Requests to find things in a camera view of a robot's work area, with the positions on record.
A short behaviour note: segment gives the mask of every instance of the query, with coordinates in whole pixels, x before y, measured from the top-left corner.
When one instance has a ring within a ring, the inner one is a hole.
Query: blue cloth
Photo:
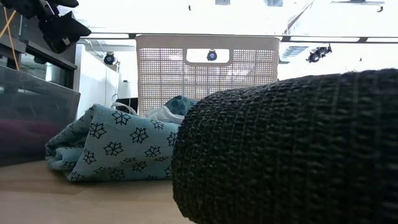
[[[165,106],[172,114],[187,115],[188,111],[194,107],[198,102],[196,100],[188,99],[185,96],[176,96],[169,100]]]
[[[178,125],[94,105],[46,144],[46,160],[73,182],[170,178]]]

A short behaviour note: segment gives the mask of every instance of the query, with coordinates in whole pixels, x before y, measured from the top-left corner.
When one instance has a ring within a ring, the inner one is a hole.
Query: table surface
[[[2,224],[192,224],[171,181],[71,184],[44,161],[0,168]]]

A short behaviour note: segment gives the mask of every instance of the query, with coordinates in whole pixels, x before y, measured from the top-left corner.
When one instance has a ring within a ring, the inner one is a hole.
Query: white laundry basket
[[[216,91],[277,81],[280,40],[221,35],[140,35],[139,114],[183,95],[200,100]],[[210,50],[217,60],[208,61]]]

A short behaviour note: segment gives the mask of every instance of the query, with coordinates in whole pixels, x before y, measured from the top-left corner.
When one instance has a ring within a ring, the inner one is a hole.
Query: dark green knitted roll
[[[398,223],[398,70],[206,97],[179,130],[172,180],[199,224]]]

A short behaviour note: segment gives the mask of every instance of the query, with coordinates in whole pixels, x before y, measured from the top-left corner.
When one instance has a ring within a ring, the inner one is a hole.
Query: yellow cable
[[[3,36],[3,34],[5,33],[7,27],[10,26],[10,22],[11,22],[12,19],[14,18],[15,13],[17,13],[17,11],[14,10],[14,12],[12,12],[12,14],[11,14],[11,17],[8,19],[6,25],[4,26],[4,28],[3,28],[2,31],[0,32],[0,38],[1,38],[1,37]]]
[[[8,25],[7,25],[7,30],[8,30],[8,36],[10,37],[10,42],[11,42],[12,56],[14,56],[14,61],[15,61],[15,66],[16,66],[16,68],[17,68],[17,71],[19,71],[17,55],[15,54],[14,43],[13,43],[13,41],[12,41],[11,29],[10,29],[10,26],[9,26],[9,21],[12,20],[12,17],[13,17],[13,16],[11,15],[10,19],[8,19],[7,10],[6,10],[5,7],[4,7],[3,9],[4,9],[4,16],[6,17],[6,22],[7,22],[7,24],[8,24]]]

